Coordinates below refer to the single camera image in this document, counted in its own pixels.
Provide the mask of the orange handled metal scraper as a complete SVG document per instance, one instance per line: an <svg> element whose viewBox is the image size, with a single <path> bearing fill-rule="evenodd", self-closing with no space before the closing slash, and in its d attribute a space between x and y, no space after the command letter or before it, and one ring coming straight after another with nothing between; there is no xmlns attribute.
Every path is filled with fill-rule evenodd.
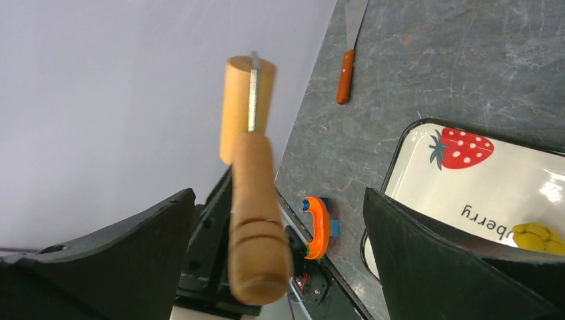
<svg viewBox="0 0 565 320"><path fill-rule="evenodd" d="M355 46L369 0L351 0L344 4L346 51L342 58L336 102L344 105L350 99Z"/></svg>

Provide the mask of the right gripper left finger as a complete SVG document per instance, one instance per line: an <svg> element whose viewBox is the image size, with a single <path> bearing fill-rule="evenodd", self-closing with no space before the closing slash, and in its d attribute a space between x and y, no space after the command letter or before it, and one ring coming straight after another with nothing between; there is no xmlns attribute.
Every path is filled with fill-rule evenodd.
<svg viewBox="0 0 565 320"><path fill-rule="evenodd" d="M2 319L168 319L195 211L184 189L88 235L1 258Z"/></svg>

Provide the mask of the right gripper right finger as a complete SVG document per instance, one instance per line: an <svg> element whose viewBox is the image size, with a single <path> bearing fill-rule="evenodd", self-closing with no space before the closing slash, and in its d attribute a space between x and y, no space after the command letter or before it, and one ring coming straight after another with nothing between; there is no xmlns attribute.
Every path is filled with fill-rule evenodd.
<svg viewBox="0 0 565 320"><path fill-rule="evenodd" d="M363 205L392 319L563 319L564 258L495 243L368 188Z"/></svg>

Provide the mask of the wooden dough roller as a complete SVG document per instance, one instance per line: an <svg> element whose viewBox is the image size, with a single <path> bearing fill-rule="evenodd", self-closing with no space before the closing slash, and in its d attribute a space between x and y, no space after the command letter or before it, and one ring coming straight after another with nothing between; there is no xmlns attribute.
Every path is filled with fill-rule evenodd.
<svg viewBox="0 0 565 320"><path fill-rule="evenodd" d="M278 301L293 273L265 135L276 76L277 67L255 51L229 58L225 67L220 157L233 180L228 278L234 297L247 305Z"/></svg>

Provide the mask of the yellow dough piece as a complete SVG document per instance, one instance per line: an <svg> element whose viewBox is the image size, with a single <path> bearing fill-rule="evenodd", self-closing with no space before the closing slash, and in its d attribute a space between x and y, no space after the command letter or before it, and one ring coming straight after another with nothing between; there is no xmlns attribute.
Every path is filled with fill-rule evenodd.
<svg viewBox="0 0 565 320"><path fill-rule="evenodd" d="M518 248L553 255L564 255L564 242L555 230L536 222L515 225L513 241Z"/></svg>

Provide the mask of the white strawberry tray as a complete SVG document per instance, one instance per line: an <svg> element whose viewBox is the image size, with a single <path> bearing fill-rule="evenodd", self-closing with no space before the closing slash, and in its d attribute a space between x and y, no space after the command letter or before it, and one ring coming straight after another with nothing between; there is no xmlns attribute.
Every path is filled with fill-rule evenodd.
<svg viewBox="0 0 565 320"><path fill-rule="evenodd" d="M524 251L513 229L539 223L564 236L564 153L437 119L401 134L380 194L422 222L447 225L512 257L563 261L564 251Z"/></svg>

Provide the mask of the orange horseshoe magnet toy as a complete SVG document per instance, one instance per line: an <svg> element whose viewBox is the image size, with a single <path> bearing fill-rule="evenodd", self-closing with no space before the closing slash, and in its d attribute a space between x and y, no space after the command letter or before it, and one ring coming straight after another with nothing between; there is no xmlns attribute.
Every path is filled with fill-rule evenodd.
<svg viewBox="0 0 565 320"><path fill-rule="evenodd" d="M330 238L339 236L339 222L330 216L328 197L305 197L303 211L312 215L312 240L306 244L307 260L322 258L328 249Z"/></svg>

